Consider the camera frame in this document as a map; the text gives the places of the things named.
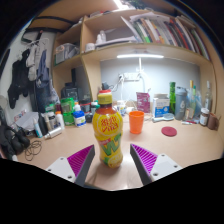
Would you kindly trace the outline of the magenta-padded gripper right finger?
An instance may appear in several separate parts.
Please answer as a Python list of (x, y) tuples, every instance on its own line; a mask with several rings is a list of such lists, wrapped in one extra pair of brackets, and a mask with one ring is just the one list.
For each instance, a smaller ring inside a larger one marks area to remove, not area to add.
[(182, 169), (166, 154), (155, 153), (135, 144), (130, 145), (130, 154), (134, 160), (143, 185), (147, 185)]

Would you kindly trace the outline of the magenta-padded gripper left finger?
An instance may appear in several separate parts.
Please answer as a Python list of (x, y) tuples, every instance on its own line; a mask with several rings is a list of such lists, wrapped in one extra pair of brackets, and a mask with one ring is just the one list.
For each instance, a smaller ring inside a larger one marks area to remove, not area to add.
[(83, 187), (94, 156), (95, 147), (90, 145), (68, 158), (59, 157), (47, 171)]

